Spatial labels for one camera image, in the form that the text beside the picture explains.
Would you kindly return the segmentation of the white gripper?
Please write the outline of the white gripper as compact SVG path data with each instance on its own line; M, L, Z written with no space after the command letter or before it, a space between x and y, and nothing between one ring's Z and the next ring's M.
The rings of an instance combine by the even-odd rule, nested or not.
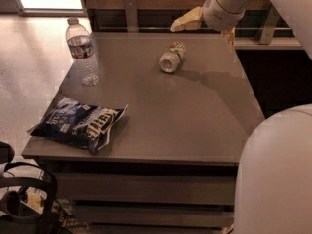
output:
M208 28L222 31L221 35L230 52L235 50L235 28L245 12L242 0L206 0L203 8L198 6L176 19L170 32L198 30L202 20Z

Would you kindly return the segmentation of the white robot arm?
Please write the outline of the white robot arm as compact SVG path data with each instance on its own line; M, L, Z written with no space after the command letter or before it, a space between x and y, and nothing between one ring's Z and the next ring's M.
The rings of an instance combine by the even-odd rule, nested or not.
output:
M252 0L206 0L202 13L171 31L233 28ZM270 0L312 58L312 0ZM236 180L233 234L312 234L312 107L263 121L243 149Z

